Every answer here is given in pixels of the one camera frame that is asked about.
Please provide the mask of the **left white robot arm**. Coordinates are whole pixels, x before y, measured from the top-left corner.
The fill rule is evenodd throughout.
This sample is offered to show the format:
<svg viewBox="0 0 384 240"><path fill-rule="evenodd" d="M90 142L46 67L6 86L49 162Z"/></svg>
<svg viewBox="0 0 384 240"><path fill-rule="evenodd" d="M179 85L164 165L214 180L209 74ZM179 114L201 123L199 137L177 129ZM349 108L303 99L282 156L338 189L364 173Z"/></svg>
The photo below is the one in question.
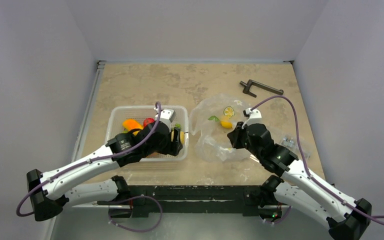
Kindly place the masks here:
<svg viewBox="0 0 384 240"><path fill-rule="evenodd" d="M169 128L161 121L149 123L143 129L134 128L119 133L91 154L55 170L30 170L26 174L32 215L37 222L59 215L63 209L92 202L95 196L102 201L126 203L129 191L119 177L97 185L86 181L128 164L138 163L152 154L176 157L184 148L186 133L179 127Z"/></svg>

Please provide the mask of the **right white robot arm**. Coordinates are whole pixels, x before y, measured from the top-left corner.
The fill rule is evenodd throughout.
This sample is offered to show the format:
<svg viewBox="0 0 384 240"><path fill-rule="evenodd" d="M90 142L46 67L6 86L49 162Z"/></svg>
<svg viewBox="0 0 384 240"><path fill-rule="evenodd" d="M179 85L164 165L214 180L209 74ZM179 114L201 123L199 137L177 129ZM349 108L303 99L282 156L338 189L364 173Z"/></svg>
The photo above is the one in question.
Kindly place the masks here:
<svg viewBox="0 0 384 240"><path fill-rule="evenodd" d="M260 196L268 204L275 201L302 212L327 229L334 240L359 240L370 220L372 205L354 199L327 183L288 148L274 142L264 124L242 126L239 122L227 137L235 149L246 149L272 175Z"/></svg>

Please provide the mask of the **yellow lemon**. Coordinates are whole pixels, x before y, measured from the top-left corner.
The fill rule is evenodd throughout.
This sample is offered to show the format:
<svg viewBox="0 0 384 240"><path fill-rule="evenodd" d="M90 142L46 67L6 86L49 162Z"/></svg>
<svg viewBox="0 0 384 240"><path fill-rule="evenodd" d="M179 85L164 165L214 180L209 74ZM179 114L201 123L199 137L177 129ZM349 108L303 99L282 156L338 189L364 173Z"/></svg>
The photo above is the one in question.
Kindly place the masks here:
<svg viewBox="0 0 384 240"><path fill-rule="evenodd" d="M185 133L181 130L173 129L171 131L170 140L173 143L179 142L180 144L184 145L185 144Z"/></svg>

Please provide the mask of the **clear printed plastic bag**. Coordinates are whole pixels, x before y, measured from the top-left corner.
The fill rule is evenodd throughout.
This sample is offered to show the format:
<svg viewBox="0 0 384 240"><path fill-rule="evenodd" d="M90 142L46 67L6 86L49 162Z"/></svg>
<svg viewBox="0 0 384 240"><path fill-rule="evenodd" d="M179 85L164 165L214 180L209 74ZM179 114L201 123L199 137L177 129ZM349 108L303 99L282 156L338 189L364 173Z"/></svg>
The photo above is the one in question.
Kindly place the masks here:
<svg viewBox="0 0 384 240"><path fill-rule="evenodd" d="M244 122L243 110L251 105L238 97L219 93L203 99L190 113L189 133L198 135L196 155L206 162L228 163L250 157L246 149L235 149L227 136L238 122Z"/></svg>

